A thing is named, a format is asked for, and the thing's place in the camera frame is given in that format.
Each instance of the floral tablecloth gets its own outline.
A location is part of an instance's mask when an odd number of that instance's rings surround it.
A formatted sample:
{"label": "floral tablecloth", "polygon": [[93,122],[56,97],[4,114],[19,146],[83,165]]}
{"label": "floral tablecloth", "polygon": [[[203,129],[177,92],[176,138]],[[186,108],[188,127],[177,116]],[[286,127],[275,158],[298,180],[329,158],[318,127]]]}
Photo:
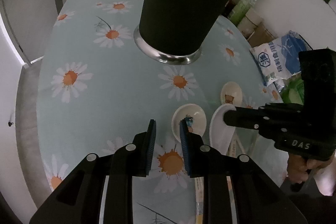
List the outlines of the floral tablecloth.
{"label": "floral tablecloth", "polygon": [[[184,170],[181,145],[171,119],[194,103],[206,114],[203,136],[220,106],[228,81],[243,91],[243,106],[280,102],[273,85],[264,87],[249,44],[219,17],[189,65],[171,66],[145,56],[135,45],[143,0],[67,0],[57,17],[39,81],[38,136],[46,177],[54,190],[89,153],[114,153],[157,121],[149,177],[133,178],[134,223],[194,223],[194,180]],[[256,131],[236,129],[243,146]],[[280,185],[288,155],[258,138],[252,158]]]}

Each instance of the white plate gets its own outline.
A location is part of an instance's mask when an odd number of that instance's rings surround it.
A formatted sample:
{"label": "white plate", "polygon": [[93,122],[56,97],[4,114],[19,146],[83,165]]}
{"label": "white plate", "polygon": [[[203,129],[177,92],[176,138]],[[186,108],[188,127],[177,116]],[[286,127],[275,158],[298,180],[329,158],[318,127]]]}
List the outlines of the white plate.
{"label": "white plate", "polygon": [[236,82],[227,82],[220,92],[220,102],[222,104],[232,104],[241,106],[243,101],[242,89]]}
{"label": "white plate", "polygon": [[188,118],[187,121],[189,132],[196,133],[200,136],[204,135],[207,127],[207,118],[204,110],[195,104],[186,104],[180,106],[174,113],[171,120],[171,128],[173,130],[176,140],[180,140],[180,121],[184,118]]}

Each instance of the orange flower center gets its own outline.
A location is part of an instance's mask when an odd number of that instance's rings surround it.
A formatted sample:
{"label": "orange flower center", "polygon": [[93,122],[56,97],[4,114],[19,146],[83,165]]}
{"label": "orange flower center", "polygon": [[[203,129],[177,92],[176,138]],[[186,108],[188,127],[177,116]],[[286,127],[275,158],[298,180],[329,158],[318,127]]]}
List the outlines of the orange flower center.
{"label": "orange flower center", "polygon": [[188,84],[188,81],[183,76],[176,75],[173,79],[173,84],[182,89]]}
{"label": "orange flower center", "polygon": [[65,19],[67,16],[68,16],[67,14],[59,15],[59,16],[57,17],[57,20],[63,20],[63,19]]}
{"label": "orange flower center", "polygon": [[119,32],[110,30],[105,36],[109,39],[115,39],[119,36]]}
{"label": "orange flower center", "polygon": [[124,9],[124,8],[125,8],[125,5],[122,4],[122,3],[118,3],[118,4],[114,4],[114,5],[113,5],[113,8],[114,8],[114,9],[117,9],[117,10],[121,10],[121,9]]}
{"label": "orange flower center", "polygon": [[182,171],[184,162],[182,157],[173,149],[168,153],[159,155],[157,159],[160,162],[161,172],[166,172],[168,176],[177,175]]}
{"label": "orange flower center", "polygon": [[53,176],[50,180],[50,185],[51,187],[55,190],[57,188],[58,185],[60,185],[60,183],[62,182],[62,179],[59,178],[58,176]]}
{"label": "orange flower center", "polygon": [[274,99],[278,100],[279,95],[277,94],[277,92],[275,90],[272,90],[272,95],[273,95]]}
{"label": "orange flower center", "polygon": [[69,70],[63,77],[63,83],[65,85],[73,85],[77,80],[78,74]]}
{"label": "orange flower center", "polygon": [[234,57],[235,54],[233,53],[233,50],[226,48],[226,52],[228,53],[229,56]]}

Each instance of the daisy print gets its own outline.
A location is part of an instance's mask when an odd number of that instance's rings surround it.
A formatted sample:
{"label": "daisy print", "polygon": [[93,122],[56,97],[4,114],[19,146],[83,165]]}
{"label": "daisy print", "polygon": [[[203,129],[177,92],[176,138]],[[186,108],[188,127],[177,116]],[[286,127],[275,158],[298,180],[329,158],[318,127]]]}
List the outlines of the daisy print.
{"label": "daisy print", "polygon": [[94,4],[94,7],[95,8],[103,8],[103,7],[105,7],[106,6],[106,4],[104,4],[104,3],[102,3],[102,2],[96,2],[95,4]]}
{"label": "daisy print", "polygon": [[119,148],[124,146],[124,141],[121,137],[115,138],[115,142],[107,141],[106,143],[109,148],[102,149],[102,151],[108,155],[114,154]]}
{"label": "daisy print", "polygon": [[234,39],[234,32],[230,28],[227,28],[224,33],[225,36],[229,37],[230,39]]}
{"label": "daisy print", "polygon": [[95,39],[94,43],[100,43],[100,47],[109,47],[111,48],[113,44],[117,47],[124,45],[122,39],[131,39],[131,34],[129,33],[128,28],[123,28],[122,25],[114,27],[114,25],[108,25],[105,29],[101,29],[96,35],[100,36]]}
{"label": "daisy print", "polygon": [[43,160],[43,165],[44,165],[45,174],[46,174],[48,182],[49,182],[49,186],[50,186],[51,190],[53,191],[65,179],[65,177],[66,177],[65,172],[68,169],[69,165],[68,164],[62,164],[61,168],[58,170],[57,160],[56,160],[56,157],[55,157],[54,154],[51,156],[52,170],[49,167],[49,165],[46,163],[45,160]]}
{"label": "daisy print", "polygon": [[184,169],[181,144],[167,136],[164,146],[155,144],[154,153],[149,176],[140,179],[148,180],[161,177],[154,188],[154,193],[166,193],[168,190],[172,192],[177,185],[187,188],[188,177]]}
{"label": "daisy print", "polygon": [[196,80],[194,79],[193,73],[185,74],[185,67],[181,66],[180,72],[177,72],[175,66],[164,66],[163,70],[167,74],[157,75],[160,79],[167,81],[167,83],[160,86],[160,89],[170,89],[168,93],[168,98],[171,99],[174,96],[177,101],[180,101],[181,94],[185,100],[188,100],[188,93],[192,96],[195,93],[191,89],[196,89]]}
{"label": "daisy print", "polygon": [[62,91],[62,102],[64,103],[70,102],[70,93],[77,98],[79,92],[87,88],[87,85],[82,81],[90,80],[93,75],[92,73],[83,74],[86,68],[87,65],[82,66],[82,62],[78,64],[73,62],[71,65],[66,63],[65,70],[58,68],[56,70],[58,75],[54,75],[51,82],[54,91],[52,97],[56,97]]}
{"label": "daisy print", "polygon": [[60,26],[62,23],[64,23],[66,20],[70,19],[73,15],[75,14],[74,11],[70,12],[70,11],[65,11],[65,12],[60,12],[56,22],[55,22],[55,26]]}
{"label": "daisy print", "polygon": [[129,1],[119,1],[119,2],[113,2],[113,4],[107,5],[106,8],[103,10],[108,10],[108,13],[110,14],[116,14],[116,13],[127,13],[129,12],[128,9],[132,8],[133,5],[128,4]]}
{"label": "daisy print", "polygon": [[229,45],[219,45],[219,49],[224,54],[227,62],[231,60],[235,66],[238,66],[240,64],[239,52],[236,52]]}
{"label": "daisy print", "polygon": [[255,102],[253,102],[251,96],[248,99],[245,96],[243,96],[243,107],[246,107],[246,108],[256,108]]}

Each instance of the human hand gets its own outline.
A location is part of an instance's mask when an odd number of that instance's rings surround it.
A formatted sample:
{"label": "human hand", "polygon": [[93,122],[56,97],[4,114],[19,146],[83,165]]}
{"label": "human hand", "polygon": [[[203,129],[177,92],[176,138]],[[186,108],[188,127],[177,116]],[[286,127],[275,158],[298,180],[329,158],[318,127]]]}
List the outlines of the human hand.
{"label": "human hand", "polygon": [[334,154],[330,157],[328,161],[312,160],[308,159],[307,161],[298,155],[288,153],[287,161],[287,173],[288,178],[291,182],[301,183],[308,179],[308,169],[321,169],[327,167],[333,160]]}

